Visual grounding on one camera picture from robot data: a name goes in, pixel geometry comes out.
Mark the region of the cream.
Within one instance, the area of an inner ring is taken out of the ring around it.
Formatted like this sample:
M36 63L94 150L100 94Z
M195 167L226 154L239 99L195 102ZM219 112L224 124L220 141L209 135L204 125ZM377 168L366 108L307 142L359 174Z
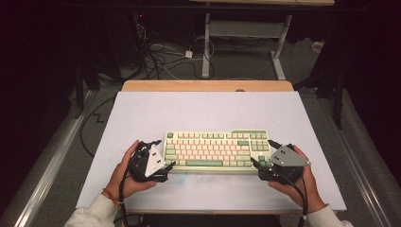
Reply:
M169 131L163 157L175 171L209 173L256 173L256 161L271 167L269 135L262 130Z

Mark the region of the metal floor rail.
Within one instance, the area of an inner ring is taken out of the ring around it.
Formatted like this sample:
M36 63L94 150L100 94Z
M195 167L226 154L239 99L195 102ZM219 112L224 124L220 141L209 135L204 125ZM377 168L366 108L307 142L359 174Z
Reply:
M43 164L44 171L13 227L30 227L45 201L84 117L96 99L96 95L97 92L95 91L88 91L84 95L82 108L80 109L78 105L74 106L45 148L44 152L48 150L52 152L50 159L46 164Z
M386 206L385 199L387 180L379 180L376 177L377 171L388 169L377 154L372 141L365 131L357 137L355 128L359 119L350 126L344 121L340 129L332 118L329 102L322 99L320 105L330 123L329 129L333 131L338 142L339 158L331 155L329 163L337 162L333 170L336 172L340 192L345 198L347 213L356 218L352 222L356 226L392 227L391 209Z

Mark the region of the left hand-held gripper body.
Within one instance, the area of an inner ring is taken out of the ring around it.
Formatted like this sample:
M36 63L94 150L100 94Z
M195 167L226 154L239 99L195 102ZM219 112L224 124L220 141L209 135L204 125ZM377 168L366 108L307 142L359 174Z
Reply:
M129 161L128 172L138 183L163 183L168 180L165 168L165 161L157 146L141 141Z

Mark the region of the wooden table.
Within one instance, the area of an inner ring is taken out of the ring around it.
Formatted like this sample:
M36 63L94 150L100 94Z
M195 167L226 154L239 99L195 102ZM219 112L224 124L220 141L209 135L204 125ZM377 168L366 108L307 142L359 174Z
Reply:
M104 139L164 141L169 131L265 130L281 143L312 142L299 94L286 81L128 81L117 95ZM257 173L171 171L156 187L126 200L133 213L259 215L300 207Z

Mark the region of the person's right hand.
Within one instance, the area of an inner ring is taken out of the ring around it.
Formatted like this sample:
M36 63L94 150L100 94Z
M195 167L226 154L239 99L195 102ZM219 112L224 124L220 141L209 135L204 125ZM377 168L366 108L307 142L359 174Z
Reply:
M303 178L298 180L295 185L300 189L307 200L308 214L320 211L327 206L319 194L316 179L310 166L304 168ZM268 182L268 186L289 196L296 204L304 208L304 201L293 186L278 182Z

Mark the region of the black metal stand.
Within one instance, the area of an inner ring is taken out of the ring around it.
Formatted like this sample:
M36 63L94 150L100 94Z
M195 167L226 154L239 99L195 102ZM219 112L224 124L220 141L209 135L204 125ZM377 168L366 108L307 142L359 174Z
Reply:
M75 118L79 118L84 109L84 86L87 86L90 91L98 91L100 89L100 82L93 69L85 66L83 63L79 63L76 67L75 85L77 102Z
M344 68L334 64L322 70L320 73L311 74L308 79L297 82L293 89L298 91L301 88L314 87L317 98L333 98L332 116L339 130L342 129L341 109L344 87Z

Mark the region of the white board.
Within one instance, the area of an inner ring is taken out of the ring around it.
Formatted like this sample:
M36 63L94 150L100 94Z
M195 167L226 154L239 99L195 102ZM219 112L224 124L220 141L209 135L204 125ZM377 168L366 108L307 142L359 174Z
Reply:
M280 144L298 146L309 158L323 200L346 208L329 164L295 92L121 92L113 105L78 206L88 206L107 184L135 140L151 142L168 131L265 130ZM257 175L179 173L132 195L134 213L286 214L300 207Z

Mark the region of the person's left hand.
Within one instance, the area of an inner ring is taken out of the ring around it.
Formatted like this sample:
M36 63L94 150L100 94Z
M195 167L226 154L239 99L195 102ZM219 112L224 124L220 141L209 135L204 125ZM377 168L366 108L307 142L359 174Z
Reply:
M132 177L129 177L125 172L131 156L139 145L136 140L129 149L125 152L121 162L116 166L113 174L102 191L102 195L110 200L117 201L119 196L124 198L130 197L134 193L145 191L156 185L156 182L138 183Z

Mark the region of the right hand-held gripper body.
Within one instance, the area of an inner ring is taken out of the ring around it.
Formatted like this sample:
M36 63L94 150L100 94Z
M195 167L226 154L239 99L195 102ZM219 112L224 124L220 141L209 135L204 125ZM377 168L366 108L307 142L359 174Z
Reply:
M293 150L292 145L281 146L268 161L258 162L258 177L261 181L296 183L304 175L304 167L311 163Z

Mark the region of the white desk frame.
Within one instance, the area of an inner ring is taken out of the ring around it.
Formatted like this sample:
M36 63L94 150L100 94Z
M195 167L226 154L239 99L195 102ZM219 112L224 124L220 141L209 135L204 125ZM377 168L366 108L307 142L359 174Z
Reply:
M201 3L203 7L285 7L286 9L303 9L312 7L320 9L322 7L332 7L335 0L192 0ZM213 56L215 46L211 41L214 37L241 37L241 38L277 38L278 44L275 50L270 52L270 61L272 63L276 77L284 80L285 74L280 62L280 54L287 37L289 26L292 19L292 13L286 13L283 22L262 23L245 22L233 20L212 20L209 12L205 14L204 23L204 48L202 55L203 79L211 78L212 72L211 57Z

